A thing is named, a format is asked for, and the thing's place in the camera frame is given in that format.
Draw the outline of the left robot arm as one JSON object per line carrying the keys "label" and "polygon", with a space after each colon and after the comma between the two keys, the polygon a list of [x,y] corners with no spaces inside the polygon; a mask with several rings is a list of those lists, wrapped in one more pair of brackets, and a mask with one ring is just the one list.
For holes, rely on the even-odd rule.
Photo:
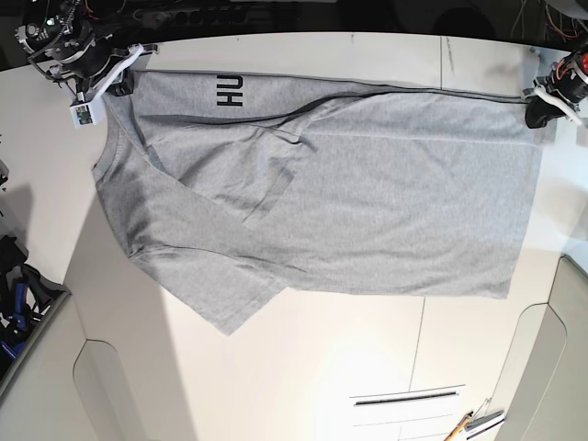
{"label": "left robot arm", "polygon": [[565,118],[585,130],[587,122],[580,116],[580,104],[587,99],[587,3],[543,1],[541,5],[544,26],[577,46],[524,91],[526,125],[541,129],[554,119]]}

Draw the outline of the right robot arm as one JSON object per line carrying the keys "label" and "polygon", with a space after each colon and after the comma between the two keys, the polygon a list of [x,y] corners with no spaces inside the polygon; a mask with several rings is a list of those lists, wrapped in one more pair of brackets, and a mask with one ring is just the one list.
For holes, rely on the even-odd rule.
{"label": "right robot arm", "polygon": [[[23,23],[15,38],[28,54],[28,63],[55,84],[73,79],[74,106],[77,93],[97,96],[98,85],[107,80],[134,53],[138,57],[156,53],[168,41],[302,33],[293,26],[301,18],[302,6],[313,1],[16,1],[23,10]],[[44,71],[39,57],[56,65]],[[562,68],[534,79],[521,97],[464,92],[441,87],[376,85],[382,93],[436,94],[497,103],[526,105],[529,129],[545,127],[549,121],[571,118],[578,103],[556,87],[565,79]]]}

